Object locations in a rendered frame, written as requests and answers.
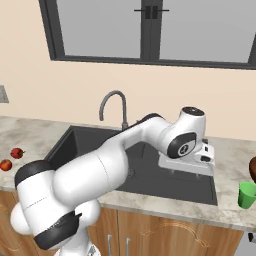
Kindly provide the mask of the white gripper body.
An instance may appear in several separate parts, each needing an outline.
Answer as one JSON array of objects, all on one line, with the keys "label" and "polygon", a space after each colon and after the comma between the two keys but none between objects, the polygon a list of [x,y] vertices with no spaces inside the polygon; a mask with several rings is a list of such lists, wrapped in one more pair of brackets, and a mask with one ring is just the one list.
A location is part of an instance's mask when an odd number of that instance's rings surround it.
[{"label": "white gripper body", "polygon": [[213,176],[213,166],[208,163],[198,163],[196,161],[186,162],[180,159],[170,159],[164,154],[159,154],[158,165],[161,168],[189,172],[205,176]]}]

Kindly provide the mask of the dark grey sink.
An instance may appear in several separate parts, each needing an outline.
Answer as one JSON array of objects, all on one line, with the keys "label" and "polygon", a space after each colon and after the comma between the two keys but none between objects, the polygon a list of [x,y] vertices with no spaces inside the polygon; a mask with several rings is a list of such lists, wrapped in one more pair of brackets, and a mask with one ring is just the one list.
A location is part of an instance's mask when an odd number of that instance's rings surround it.
[{"label": "dark grey sink", "polygon": [[[99,148],[117,133],[113,129],[70,126],[45,159],[58,169]],[[159,153],[147,143],[137,143],[126,153],[129,172],[118,191],[218,205],[213,177],[159,167]]]}]

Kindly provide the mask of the brown bowl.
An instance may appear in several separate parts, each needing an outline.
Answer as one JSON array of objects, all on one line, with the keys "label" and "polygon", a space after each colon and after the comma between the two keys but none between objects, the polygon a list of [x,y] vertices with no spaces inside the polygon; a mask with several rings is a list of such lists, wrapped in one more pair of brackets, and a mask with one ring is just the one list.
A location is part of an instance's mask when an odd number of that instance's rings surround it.
[{"label": "brown bowl", "polygon": [[256,156],[249,162],[249,172],[252,180],[256,183]]}]

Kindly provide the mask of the green cup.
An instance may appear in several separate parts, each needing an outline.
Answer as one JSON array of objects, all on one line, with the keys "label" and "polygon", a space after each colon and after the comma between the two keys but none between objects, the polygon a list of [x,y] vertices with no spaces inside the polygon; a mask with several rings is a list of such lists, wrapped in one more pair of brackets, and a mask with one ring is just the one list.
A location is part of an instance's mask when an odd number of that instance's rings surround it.
[{"label": "green cup", "polygon": [[256,184],[241,182],[239,184],[238,205],[243,209],[249,209],[256,200]]}]

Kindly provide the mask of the red apple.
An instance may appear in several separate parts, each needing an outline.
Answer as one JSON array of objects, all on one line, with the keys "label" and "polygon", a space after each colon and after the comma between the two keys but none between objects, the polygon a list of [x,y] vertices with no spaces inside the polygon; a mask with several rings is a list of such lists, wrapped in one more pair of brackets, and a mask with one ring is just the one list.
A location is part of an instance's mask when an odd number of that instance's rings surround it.
[{"label": "red apple", "polygon": [[12,168],[12,162],[9,159],[4,159],[0,162],[0,169],[2,171],[9,171]]}]

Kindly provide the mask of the wooden cupboard door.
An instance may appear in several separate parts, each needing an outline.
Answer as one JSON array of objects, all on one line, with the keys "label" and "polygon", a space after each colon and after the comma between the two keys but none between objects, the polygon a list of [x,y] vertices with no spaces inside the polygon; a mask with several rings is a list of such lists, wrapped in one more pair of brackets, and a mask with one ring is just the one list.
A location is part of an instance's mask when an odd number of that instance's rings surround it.
[{"label": "wooden cupboard door", "polygon": [[15,204],[11,192],[0,190],[0,253],[5,256],[38,256],[31,238],[18,234],[11,226],[10,215]]},{"label": "wooden cupboard door", "polygon": [[119,234],[117,211],[101,208],[97,222],[88,227],[92,243],[99,249],[101,256],[108,256],[107,234],[111,234],[112,256],[119,256]]},{"label": "wooden cupboard door", "polygon": [[118,212],[120,256],[234,256],[243,231]]}]

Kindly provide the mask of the grey dishwasher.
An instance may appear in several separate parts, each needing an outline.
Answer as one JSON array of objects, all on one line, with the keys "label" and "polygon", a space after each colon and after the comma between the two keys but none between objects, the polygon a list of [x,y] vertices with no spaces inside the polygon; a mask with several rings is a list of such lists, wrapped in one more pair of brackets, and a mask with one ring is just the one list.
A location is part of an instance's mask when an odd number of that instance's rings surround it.
[{"label": "grey dishwasher", "polygon": [[256,256],[256,232],[245,232],[240,244],[245,256]]}]

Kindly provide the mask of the grey curved tap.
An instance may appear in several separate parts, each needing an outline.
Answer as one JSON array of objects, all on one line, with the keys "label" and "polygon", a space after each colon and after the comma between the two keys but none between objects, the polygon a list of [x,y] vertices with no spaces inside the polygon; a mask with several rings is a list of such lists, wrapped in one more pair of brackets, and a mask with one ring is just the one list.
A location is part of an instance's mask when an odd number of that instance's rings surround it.
[{"label": "grey curved tap", "polygon": [[104,107],[108,101],[108,99],[114,95],[119,95],[121,100],[122,100],[122,123],[121,123],[121,128],[122,130],[125,130],[128,128],[128,121],[127,121],[127,102],[126,102],[126,97],[123,94],[123,92],[119,90],[113,90],[109,92],[102,100],[99,108],[99,120],[104,121]]}]

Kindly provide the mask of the dark framed window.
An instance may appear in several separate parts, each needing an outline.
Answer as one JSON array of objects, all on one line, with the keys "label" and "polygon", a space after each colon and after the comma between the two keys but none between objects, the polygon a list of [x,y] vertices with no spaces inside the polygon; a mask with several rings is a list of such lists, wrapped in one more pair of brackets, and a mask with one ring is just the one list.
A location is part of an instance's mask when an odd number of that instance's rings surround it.
[{"label": "dark framed window", "polygon": [[256,70],[256,0],[38,0],[54,61]]}]

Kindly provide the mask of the grey wall outlet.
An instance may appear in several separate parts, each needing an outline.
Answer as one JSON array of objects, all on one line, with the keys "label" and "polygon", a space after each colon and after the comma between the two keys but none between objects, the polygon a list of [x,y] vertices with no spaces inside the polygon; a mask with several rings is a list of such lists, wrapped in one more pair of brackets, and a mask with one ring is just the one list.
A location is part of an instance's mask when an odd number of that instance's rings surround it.
[{"label": "grey wall outlet", "polygon": [[9,103],[4,85],[0,85],[0,103]]}]

